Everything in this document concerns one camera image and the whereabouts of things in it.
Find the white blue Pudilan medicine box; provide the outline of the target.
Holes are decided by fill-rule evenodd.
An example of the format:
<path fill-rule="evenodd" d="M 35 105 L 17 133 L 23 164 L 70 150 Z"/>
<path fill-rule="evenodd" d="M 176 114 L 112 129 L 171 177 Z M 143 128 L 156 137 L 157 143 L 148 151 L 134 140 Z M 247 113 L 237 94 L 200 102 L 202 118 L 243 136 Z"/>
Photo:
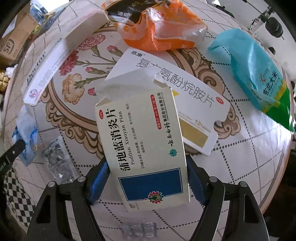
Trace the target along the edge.
<path fill-rule="evenodd" d="M 128 211 L 190 200 L 187 164 L 172 89 L 138 69 L 99 85 L 96 124 L 111 176 Z"/>

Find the silver pill blister pack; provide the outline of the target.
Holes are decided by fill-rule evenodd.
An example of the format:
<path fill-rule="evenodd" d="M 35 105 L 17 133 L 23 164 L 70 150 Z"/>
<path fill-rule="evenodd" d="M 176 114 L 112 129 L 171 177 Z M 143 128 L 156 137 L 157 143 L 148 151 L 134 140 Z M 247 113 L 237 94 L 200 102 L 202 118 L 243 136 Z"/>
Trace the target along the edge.
<path fill-rule="evenodd" d="M 71 183 L 79 177 L 62 136 L 58 136 L 50 142 L 42 155 L 45 158 L 49 172 L 59 185 Z"/>

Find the white flat medicine box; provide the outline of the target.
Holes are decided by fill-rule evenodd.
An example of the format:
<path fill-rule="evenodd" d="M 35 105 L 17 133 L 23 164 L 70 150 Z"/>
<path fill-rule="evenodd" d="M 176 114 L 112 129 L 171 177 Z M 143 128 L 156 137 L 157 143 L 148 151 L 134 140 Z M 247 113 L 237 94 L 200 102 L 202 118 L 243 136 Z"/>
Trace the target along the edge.
<path fill-rule="evenodd" d="M 135 48 L 125 52 L 110 45 L 119 57 L 106 77 L 112 97 L 127 97 L 169 86 L 173 92 L 185 144 L 210 155 L 218 140 L 216 123 L 226 120 L 230 103 L 193 75 L 157 56 Z"/>

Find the checkered black white cloth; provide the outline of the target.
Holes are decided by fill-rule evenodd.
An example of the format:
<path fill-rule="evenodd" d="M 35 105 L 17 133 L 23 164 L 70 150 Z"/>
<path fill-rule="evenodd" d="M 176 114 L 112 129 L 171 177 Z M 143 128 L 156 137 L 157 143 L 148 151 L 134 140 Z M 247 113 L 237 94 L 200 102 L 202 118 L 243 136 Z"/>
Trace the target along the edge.
<path fill-rule="evenodd" d="M 27 230 L 40 190 L 35 186 L 32 172 L 23 165 L 10 168 L 4 175 L 4 196 L 13 217 Z"/>

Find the clear blister pack near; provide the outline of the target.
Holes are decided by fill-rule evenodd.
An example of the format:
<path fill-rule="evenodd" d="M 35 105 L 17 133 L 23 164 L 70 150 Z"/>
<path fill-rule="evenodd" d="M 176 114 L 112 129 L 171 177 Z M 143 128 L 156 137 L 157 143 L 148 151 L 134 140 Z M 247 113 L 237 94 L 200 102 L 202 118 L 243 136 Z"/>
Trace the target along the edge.
<path fill-rule="evenodd" d="M 120 226 L 124 240 L 157 240 L 157 226 L 154 222 L 127 223 Z"/>

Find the barbell weight rack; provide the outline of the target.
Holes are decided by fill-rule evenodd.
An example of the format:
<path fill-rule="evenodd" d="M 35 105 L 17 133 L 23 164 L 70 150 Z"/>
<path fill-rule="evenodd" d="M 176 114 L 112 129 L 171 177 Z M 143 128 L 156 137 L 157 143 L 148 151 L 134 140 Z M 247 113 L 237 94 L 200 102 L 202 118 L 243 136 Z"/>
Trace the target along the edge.
<path fill-rule="evenodd" d="M 249 30 L 263 47 L 283 62 L 295 61 L 295 1 L 263 1 L 263 11 L 260 1 L 244 3 L 257 12 Z"/>

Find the orange plastic snack bag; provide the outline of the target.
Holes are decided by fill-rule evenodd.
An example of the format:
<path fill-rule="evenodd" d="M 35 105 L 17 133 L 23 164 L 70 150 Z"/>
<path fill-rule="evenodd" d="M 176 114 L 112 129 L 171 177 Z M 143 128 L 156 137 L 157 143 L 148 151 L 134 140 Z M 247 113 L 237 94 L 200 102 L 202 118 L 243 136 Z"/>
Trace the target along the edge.
<path fill-rule="evenodd" d="M 181 1 L 105 1 L 102 8 L 125 43 L 146 52 L 194 48 L 208 31 Z"/>

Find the brown cardboard box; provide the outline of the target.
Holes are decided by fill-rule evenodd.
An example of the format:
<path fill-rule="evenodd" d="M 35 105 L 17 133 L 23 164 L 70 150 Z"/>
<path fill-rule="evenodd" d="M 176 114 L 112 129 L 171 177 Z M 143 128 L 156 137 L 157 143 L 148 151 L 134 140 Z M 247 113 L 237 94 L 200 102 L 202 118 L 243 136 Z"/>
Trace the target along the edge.
<path fill-rule="evenodd" d="M 30 3 L 26 4 L 13 20 L 14 28 L 1 38 L 1 64 L 11 65 L 21 51 L 25 41 L 38 25 L 30 14 Z"/>

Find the long white toothpaste box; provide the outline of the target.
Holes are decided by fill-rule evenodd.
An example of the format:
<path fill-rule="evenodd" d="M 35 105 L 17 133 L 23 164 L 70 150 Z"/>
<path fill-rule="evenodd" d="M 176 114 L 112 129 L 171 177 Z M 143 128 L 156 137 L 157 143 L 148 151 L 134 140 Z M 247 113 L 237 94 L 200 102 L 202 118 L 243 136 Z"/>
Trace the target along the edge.
<path fill-rule="evenodd" d="M 102 9 L 90 9 L 74 21 L 38 56 L 22 87 L 23 103 L 36 105 L 52 77 L 76 48 L 107 23 Z"/>

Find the blue white plastic wrapper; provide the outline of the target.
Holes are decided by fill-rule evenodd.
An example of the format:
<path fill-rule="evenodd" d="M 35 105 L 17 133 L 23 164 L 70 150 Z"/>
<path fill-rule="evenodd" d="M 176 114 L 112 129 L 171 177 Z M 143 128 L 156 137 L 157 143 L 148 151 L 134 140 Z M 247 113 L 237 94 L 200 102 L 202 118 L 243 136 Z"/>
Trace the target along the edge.
<path fill-rule="evenodd" d="M 16 127 L 11 138 L 13 144 L 18 140 L 24 141 L 25 148 L 19 154 L 19 158 L 26 167 L 29 166 L 37 154 L 38 128 L 28 105 L 23 105 L 18 112 Z"/>

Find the blue green rice bag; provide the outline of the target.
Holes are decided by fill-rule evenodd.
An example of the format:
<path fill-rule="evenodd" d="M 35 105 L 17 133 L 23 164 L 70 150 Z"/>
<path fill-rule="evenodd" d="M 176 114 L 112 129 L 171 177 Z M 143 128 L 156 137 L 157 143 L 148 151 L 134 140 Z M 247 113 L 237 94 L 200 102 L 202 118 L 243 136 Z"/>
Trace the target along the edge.
<path fill-rule="evenodd" d="M 240 29 L 220 33 L 209 50 L 219 47 L 228 50 L 234 79 L 254 107 L 293 132 L 290 90 L 264 49 Z"/>

